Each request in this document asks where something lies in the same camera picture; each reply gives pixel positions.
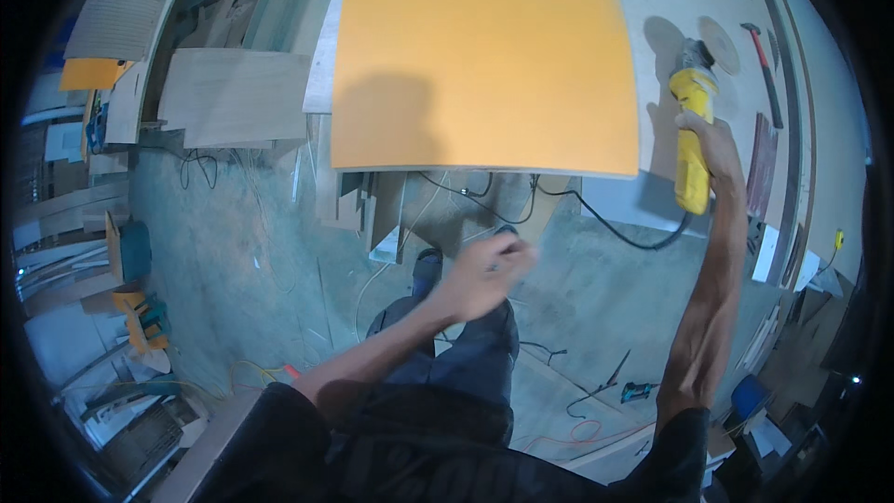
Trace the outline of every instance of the forearm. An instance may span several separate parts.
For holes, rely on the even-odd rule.
[[[298,377],[291,385],[326,417],[338,415],[341,408],[332,408],[332,398],[329,397],[326,401],[321,398],[320,393],[324,387],[337,381],[355,385],[377,383],[403,363],[422,342],[431,340],[450,324],[450,315],[447,312],[436,305],[423,303],[399,322],[347,352],[319,364]],[[351,402],[338,398],[338,406]]]
[[[658,399],[658,427],[684,408],[709,408],[730,359],[745,264],[745,187],[721,188],[707,252],[677,327]]]

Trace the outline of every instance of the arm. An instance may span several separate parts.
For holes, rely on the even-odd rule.
[[[477,241],[457,258],[450,274],[406,317],[347,352],[323,362],[291,385],[332,421],[350,408],[365,388],[382,380],[416,347],[456,322],[485,316],[534,265],[535,251],[514,234]]]
[[[686,111],[682,128],[699,138],[716,195],[708,249],[689,305],[677,327],[656,404],[655,435],[686,408],[710,408],[730,359],[745,263],[745,179],[729,125],[708,125]]]

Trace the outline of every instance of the blue shoe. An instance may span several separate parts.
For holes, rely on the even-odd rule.
[[[413,297],[422,300],[432,293],[434,286],[441,280],[443,260],[443,252],[437,247],[419,252],[416,265],[413,266]]]

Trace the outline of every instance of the leg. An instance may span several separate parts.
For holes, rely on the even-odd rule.
[[[481,319],[466,323],[453,346],[434,359],[429,382],[508,407],[518,356],[519,330],[507,300]]]
[[[385,310],[375,316],[366,337],[369,338],[395,324],[412,311],[419,302],[419,297],[401,297]],[[392,384],[421,384],[428,381],[428,371],[434,358],[434,341],[430,340],[416,349],[409,359],[392,371],[383,382]]]

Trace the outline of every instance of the person's left hand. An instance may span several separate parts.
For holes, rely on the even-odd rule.
[[[531,270],[537,252],[513,233],[475,241],[457,257],[445,279],[426,299],[452,322],[485,316]]]

